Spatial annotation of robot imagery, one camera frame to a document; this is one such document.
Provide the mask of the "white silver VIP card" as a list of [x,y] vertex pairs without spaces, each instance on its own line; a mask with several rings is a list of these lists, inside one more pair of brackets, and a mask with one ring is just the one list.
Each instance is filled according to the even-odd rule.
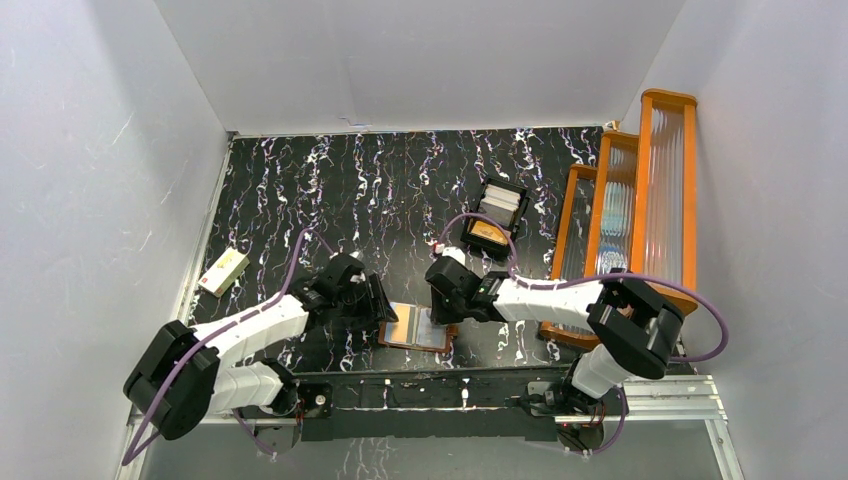
[[417,309],[411,345],[428,351],[447,351],[451,344],[448,326],[433,324],[430,319],[431,310],[428,307]]

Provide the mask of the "gold card black stripe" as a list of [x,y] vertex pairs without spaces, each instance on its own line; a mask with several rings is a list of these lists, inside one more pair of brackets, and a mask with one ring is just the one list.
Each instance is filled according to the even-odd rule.
[[381,341],[387,346],[409,349],[415,341],[419,307],[414,304],[398,302],[391,302],[390,307],[397,320],[383,324]]

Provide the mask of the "brown leather card holder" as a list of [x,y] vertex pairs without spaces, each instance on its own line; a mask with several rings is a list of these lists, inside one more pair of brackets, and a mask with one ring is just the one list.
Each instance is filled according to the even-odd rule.
[[378,342],[381,345],[424,352],[446,354],[458,335],[456,325],[437,325],[431,320],[429,307],[391,302],[396,322],[383,322]]

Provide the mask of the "gold VIP card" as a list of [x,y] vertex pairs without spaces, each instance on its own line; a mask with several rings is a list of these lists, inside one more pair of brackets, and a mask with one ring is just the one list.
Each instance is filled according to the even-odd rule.
[[507,237],[494,225],[483,220],[474,220],[468,233],[476,238],[484,239],[498,245],[508,245]]

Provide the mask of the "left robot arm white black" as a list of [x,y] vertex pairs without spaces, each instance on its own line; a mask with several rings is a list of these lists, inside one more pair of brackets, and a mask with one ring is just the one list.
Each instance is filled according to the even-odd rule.
[[301,403],[298,380],[274,359],[246,365],[246,357],[316,327],[365,330],[397,320],[379,275],[337,254],[251,309],[193,327],[165,324],[123,393],[167,440],[186,435],[208,414],[258,407],[287,416]]

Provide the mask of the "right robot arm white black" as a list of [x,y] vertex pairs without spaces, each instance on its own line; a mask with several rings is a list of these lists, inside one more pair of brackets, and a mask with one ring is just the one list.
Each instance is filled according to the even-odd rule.
[[592,331],[598,345],[572,364],[557,394],[577,414],[590,413],[631,377],[663,378],[684,320],[674,303],[631,273],[575,284],[532,283],[499,271],[480,277],[442,255],[425,280],[437,324],[537,321]]

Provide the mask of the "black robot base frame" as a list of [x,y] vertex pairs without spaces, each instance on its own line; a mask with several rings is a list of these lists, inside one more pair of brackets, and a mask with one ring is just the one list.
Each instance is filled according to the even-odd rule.
[[557,441],[587,427],[583,446],[601,442],[603,421],[621,413],[616,391],[579,407],[565,398],[561,365],[455,370],[313,372],[294,375],[299,405],[273,417],[244,409],[261,432],[295,426],[305,441],[364,437],[518,437]]

